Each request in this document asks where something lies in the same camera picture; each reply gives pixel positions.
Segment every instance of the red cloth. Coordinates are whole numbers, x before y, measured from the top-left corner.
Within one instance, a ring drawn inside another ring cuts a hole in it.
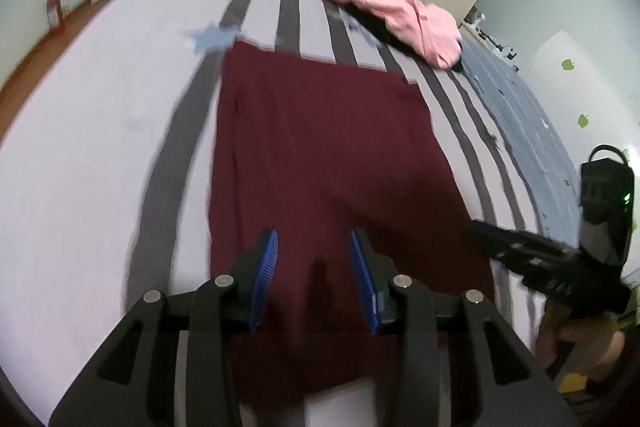
[[[263,325],[232,338],[242,401],[295,403],[388,360],[388,340],[372,340],[358,305],[348,259],[356,227],[431,289],[493,298],[488,261],[463,233],[469,217],[417,86],[244,42],[226,55],[222,79],[211,274],[228,271],[263,227],[280,237]]]

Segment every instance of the blue blanket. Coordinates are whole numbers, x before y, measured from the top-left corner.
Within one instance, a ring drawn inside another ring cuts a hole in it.
[[[577,244],[579,181],[542,106],[513,69],[487,49],[463,41],[462,65],[503,139],[536,206],[546,237]]]

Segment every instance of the bed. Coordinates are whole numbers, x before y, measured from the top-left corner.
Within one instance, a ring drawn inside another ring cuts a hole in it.
[[[575,242],[577,177],[558,135],[522,80],[471,42],[465,73],[430,75],[322,0],[115,0],[0,149],[0,367],[43,423],[144,291],[209,278],[220,82],[194,83],[204,51],[237,38],[417,83],[469,216]],[[530,347],[543,298],[492,269],[497,305]]]

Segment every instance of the fire extinguisher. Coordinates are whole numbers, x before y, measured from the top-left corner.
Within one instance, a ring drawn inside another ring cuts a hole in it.
[[[60,0],[47,0],[47,19],[49,19],[51,33],[60,34],[65,30]]]

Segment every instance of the blue star pattern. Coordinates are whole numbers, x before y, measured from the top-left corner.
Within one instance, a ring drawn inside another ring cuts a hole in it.
[[[188,32],[187,36],[193,39],[196,53],[207,53],[230,48],[239,34],[240,26],[221,28],[217,24],[210,23],[203,30]]]

